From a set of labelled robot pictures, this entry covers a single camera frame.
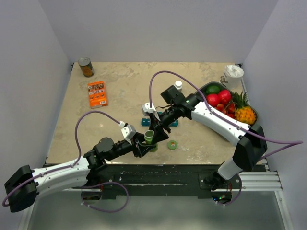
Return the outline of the green pill bottle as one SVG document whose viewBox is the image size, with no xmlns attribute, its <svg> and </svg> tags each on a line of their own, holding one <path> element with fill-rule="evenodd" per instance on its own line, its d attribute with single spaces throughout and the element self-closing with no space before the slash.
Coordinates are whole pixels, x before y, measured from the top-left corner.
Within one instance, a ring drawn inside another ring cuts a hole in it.
<svg viewBox="0 0 307 230">
<path fill-rule="evenodd" d="M 147 130 L 144 134 L 145 143 L 153 145 L 153 137 L 154 137 L 154 131 Z M 157 150 L 158 150 L 158 145 L 154 144 L 154 148 L 150 150 L 150 152 L 156 152 Z"/>
</svg>

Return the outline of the teal weekly pill organizer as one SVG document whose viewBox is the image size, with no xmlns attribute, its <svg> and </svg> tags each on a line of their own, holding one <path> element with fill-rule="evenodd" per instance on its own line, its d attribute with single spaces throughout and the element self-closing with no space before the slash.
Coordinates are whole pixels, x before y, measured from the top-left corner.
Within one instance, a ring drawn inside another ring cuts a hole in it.
<svg viewBox="0 0 307 230">
<path fill-rule="evenodd" d="M 141 119 L 141 126 L 142 127 L 149 127 L 151 125 L 151 119 L 150 117 L 143 117 Z M 169 127 L 178 127 L 179 125 L 179 121 L 176 119 L 176 120 L 173 120 L 172 123 L 169 123 L 168 126 Z"/>
</svg>

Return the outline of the green bottle cap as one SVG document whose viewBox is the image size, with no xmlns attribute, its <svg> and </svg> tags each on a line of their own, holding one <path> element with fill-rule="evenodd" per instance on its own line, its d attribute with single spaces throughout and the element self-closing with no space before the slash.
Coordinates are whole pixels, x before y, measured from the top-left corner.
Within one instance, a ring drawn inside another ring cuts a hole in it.
<svg viewBox="0 0 307 230">
<path fill-rule="evenodd" d="M 170 150 L 175 150 L 177 148 L 177 142 L 175 140 L 170 140 L 168 141 L 167 143 L 167 147 L 170 149 Z"/>
</svg>

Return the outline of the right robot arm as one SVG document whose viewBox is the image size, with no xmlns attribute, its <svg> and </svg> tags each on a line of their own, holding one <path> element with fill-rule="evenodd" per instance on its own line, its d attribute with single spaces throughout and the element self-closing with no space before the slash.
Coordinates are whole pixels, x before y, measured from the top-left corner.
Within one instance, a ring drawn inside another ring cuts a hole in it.
<svg viewBox="0 0 307 230">
<path fill-rule="evenodd" d="M 157 112 L 153 103 L 145 103 L 142 106 L 143 114 L 148 115 L 151 120 L 150 129 L 154 131 L 153 143 L 168 139 L 171 123 L 186 117 L 209 127 L 235 146 L 233 157 L 222 163 L 213 177 L 217 187 L 225 188 L 234 175 L 241 171 L 251 171 L 266 152 L 266 141 L 258 138 L 264 134 L 261 126 L 250 126 L 236 121 L 207 106 L 200 93 L 184 96 L 175 86 L 170 86 L 161 96 L 170 105 L 161 114 Z"/>
</svg>

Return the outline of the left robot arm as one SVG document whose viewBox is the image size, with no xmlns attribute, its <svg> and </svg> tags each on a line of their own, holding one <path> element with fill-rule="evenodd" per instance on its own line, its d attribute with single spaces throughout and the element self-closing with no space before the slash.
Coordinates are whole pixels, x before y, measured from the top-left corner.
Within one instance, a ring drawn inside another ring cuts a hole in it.
<svg viewBox="0 0 307 230">
<path fill-rule="evenodd" d="M 111 138 L 103 138 L 93 149 L 72 161 L 31 169 L 29 165 L 20 167 L 4 184 L 6 196 L 2 202 L 12 213 L 30 207 L 35 199 L 73 187 L 94 188 L 99 184 L 98 173 L 107 167 L 107 161 L 133 152 L 143 157 L 156 147 L 144 137 L 122 140 L 115 143 Z"/>
</svg>

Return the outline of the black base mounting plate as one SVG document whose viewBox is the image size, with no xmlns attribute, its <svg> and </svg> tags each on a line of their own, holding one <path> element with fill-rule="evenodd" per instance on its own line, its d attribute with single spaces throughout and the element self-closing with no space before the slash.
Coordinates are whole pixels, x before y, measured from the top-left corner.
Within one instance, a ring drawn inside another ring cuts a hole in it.
<svg viewBox="0 0 307 230">
<path fill-rule="evenodd" d="M 217 198 L 224 190 L 230 201 L 231 189 L 239 189 L 239 176 L 225 180 L 217 173 L 217 165 L 137 165 L 110 164 L 92 169 L 88 175 L 68 180 L 60 179 L 59 187 L 48 186 L 52 193 L 70 188 L 99 188 L 102 199 L 131 196 L 196 196 L 199 199 Z"/>
</svg>

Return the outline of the white capped dark pill bottle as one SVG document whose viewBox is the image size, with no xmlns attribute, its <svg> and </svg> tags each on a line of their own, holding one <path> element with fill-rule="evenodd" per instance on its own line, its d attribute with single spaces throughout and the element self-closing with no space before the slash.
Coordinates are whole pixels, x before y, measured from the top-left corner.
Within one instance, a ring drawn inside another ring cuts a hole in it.
<svg viewBox="0 0 307 230">
<path fill-rule="evenodd" d="M 181 82 L 181 81 L 177 80 L 177 81 L 174 83 L 174 86 L 175 86 L 175 88 L 176 88 L 179 92 L 182 92 L 182 87 L 183 87 L 183 85 L 182 85 L 182 82 Z"/>
</svg>

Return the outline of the dark grey fruit tray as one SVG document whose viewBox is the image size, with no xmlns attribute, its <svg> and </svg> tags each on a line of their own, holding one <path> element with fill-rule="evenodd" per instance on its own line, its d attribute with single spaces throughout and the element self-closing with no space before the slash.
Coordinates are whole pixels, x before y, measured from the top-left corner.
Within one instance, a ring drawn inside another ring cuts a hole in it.
<svg viewBox="0 0 307 230">
<path fill-rule="evenodd" d="M 211 110 L 224 119 L 209 111 L 204 102 L 195 106 L 192 119 L 209 127 L 235 146 L 239 142 L 239 137 L 244 136 L 245 132 L 228 121 L 249 129 L 258 119 L 256 111 L 248 104 L 247 94 L 232 92 L 218 82 L 210 82 L 202 86 L 200 91 L 206 96 L 209 106 L 215 106 L 211 107 Z"/>
</svg>

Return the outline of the green toy lime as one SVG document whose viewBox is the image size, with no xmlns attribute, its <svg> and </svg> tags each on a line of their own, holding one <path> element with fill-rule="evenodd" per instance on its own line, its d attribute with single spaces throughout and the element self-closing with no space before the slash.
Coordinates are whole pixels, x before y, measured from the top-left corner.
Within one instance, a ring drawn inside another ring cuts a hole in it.
<svg viewBox="0 0 307 230">
<path fill-rule="evenodd" d="M 206 89 L 206 94 L 218 94 L 221 91 L 220 87 L 218 85 L 210 85 Z"/>
</svg>

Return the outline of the orange cardboard box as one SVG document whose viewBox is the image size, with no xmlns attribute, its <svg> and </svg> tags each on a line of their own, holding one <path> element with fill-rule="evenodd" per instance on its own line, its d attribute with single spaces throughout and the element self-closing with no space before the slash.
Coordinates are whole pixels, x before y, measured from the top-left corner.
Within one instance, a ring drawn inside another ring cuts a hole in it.
<svg viewBox="0 0 307 230">
<path fill-rule="evenodd" d="M 103 81 L 97 81 L 88 84 L 88 96 L 90 108 L 108 106 L 108 98 Z"/>
</svg>

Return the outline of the toy cherries cluster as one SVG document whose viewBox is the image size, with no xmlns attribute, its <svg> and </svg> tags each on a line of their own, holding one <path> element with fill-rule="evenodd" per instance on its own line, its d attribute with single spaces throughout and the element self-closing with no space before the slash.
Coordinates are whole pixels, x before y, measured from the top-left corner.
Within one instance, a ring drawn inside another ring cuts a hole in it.
<svg viewBox="0 0 307 230">
<path fill-rule="evenodd" d="M 235 103 L 230 101 L 227 105 L 223 105 L 221 103 L 219 103 L 216 107 L 216 110 L 222 112 L 225 115 L 228 115 L 230 118 L 235 119 Z"/>
</svg>

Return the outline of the red toy apple right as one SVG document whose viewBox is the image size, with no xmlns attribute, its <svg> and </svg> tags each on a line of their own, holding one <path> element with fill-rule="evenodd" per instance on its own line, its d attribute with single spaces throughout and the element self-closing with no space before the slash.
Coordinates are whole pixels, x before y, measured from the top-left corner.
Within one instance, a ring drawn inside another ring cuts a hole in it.
<svg viewBox="0 0 307 230">
<path fill-rule="evenodd" d="M 220 103 L 223 105 L 228 104 L 232 100 L 232 95 L 228 90 L 222 90 L 218 93 Z"/>
</svg>

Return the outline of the white paper cup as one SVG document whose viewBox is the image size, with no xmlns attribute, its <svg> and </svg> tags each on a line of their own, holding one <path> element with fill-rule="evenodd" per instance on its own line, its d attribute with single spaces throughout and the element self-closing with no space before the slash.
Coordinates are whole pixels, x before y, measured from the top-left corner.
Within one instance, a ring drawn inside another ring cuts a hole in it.
<svg viewBox="0 0 307 230">
<path fill-rule="evenodd" d="M 243 76 L 244 71 L 241 67 L 237 65 L 226 65 L 220 77 L 220 83 L 232 90 L 240 84 Z"/>
</svg>

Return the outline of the tin food can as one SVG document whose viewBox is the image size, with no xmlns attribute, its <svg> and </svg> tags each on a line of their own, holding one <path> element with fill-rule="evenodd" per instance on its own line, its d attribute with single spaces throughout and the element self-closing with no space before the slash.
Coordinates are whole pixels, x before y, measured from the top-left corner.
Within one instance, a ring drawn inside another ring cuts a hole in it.
<svg viewBox="0 0 307 230">
<path fill-rule="evenodd" d="M 88 57 L 81 57 L 78 60 L 78 65 L 85 77 L 91 77 L 94 75 L 94 68 L 92 66 L 91 60 Z"/>
</svg>

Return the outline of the aluminium frame rail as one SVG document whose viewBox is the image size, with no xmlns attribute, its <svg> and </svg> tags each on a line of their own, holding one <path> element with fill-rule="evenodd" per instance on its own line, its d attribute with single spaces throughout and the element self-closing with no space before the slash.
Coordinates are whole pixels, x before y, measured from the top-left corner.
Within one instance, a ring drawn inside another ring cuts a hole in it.
<svg viewBox="0 0 307 230">
<path fill-rule="evenodd" d="M 110 116 L 133 124 L 140 132 L 141 105 L 153 87 L 153 103 L 163 105 L 160 93 L 183 76 L 185 94 L 193 85 L 201 87 L 219 80 L 225 63 L 95 62 L 95 74 L 83 76 L 78 64 L 72 67 L 68 87 L 57 121 L 47 163 L 63 163 L 77 157 L 73 131 L 81 119 L 78 138 L 83 151 L 99 139 L 122 139 Z M 90 108 L 88 84 L 105 83 L 108 106 Z M 166 142 L 157 152 L 137 159 L 132 154 L 111 164 L 217 165 L 227 160 L 234 147 L 220 135 L 194 121 L 180 119 L 171 139 L 178 142 L 169 150 Z M 27 230 L 285 230 L 284 198 L 279 176 L 270 172 L 266 161 L 260 172 L 241 174 L 242 189 L 234 189 L 237 200 L 228 206 L 196 196 L 133 196 L 94 200 L 97 210 L 84 207 L 77 189 L 61 191 L 36 201 L 23 213 L 21 229 Z"/>
</svg>

